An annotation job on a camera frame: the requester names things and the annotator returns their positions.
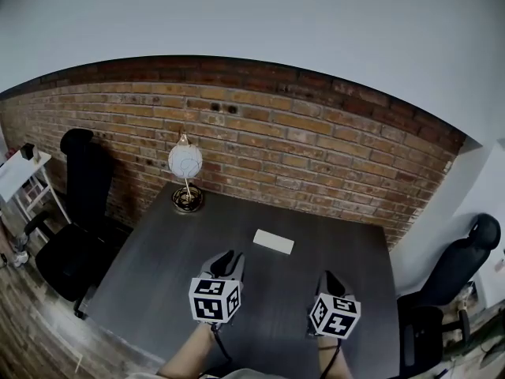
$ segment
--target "chair armrest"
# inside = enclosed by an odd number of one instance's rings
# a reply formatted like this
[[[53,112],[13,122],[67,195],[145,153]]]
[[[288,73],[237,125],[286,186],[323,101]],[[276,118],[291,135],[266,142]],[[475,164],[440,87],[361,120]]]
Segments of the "chair armrest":
[[[459,320],[453,321],[442,326],[443,332],[451,332],[453,330],[461,330],[463,343],[467,343],[470,339],[470,323],[466,310],[458,311]]]
[[[37,216],[35,216],[32,220],[30,220],[28,223],[26,223],[26,226],[24,227],[24,233],[27,236],[29,236],[36,228],[39,228],[48,238],[53,237],[54,233],[44,223],[44,220],[46,220],[48,217],[49,217],[49,212],[42,211]]]

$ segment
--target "table lamp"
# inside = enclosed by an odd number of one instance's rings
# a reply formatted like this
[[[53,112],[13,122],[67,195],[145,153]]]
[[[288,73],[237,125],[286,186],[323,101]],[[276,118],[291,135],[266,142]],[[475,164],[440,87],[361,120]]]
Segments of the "table lamp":
[[[186,183],[186,186],[172,194],[174,205],[182,212],[195,212],[202,204],[204,194],[197,186],[188,184],[188,178],[195,177],[202,168],[202,153],[189,142],[185,132],[182,132],[179,142],[170,150],[168,167]]]

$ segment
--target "white lamp shade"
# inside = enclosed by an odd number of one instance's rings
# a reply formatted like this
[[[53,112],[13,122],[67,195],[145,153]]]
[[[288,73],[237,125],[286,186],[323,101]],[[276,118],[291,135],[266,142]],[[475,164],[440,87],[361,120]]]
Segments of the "white lamp shade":
[[[202,168],[202,153],[194,144],[176,144],[168,155],[168,167],[179,178],[193,178]]]

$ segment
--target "person's arm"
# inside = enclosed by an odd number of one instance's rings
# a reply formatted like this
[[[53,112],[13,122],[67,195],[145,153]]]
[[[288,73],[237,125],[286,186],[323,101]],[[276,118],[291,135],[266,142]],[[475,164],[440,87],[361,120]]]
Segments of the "person's arm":
[[[214,341],[211,326],[198,324],[178,353],[157,374],[169,379],[197,379]]]
[[[327,368],[331,361],[331,357],[335,353],[335,346],[337,339],[327,336],[321,336],[317,339],[317,346],[319,347],[319,364],[321,372]],[[349,367],[347,366],[346,359],[344,358],[343,350],[341,349],[335,362],[331,366],[326,375],[327,379],[353,379],[350,374]]]

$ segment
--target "brick wall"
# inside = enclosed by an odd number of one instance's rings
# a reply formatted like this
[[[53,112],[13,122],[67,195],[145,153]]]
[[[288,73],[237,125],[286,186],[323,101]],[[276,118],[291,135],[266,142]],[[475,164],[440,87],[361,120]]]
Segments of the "brick wall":
[[[442,182],[465,135],[381,92],[289,66],[225,58],[132,58],[52,73],[0,96],[10,147],[54,156],[70,128],[116,159],[108,212],[134,225],[166,181],[184,126],[207,190],[374,223],[393,246]]]

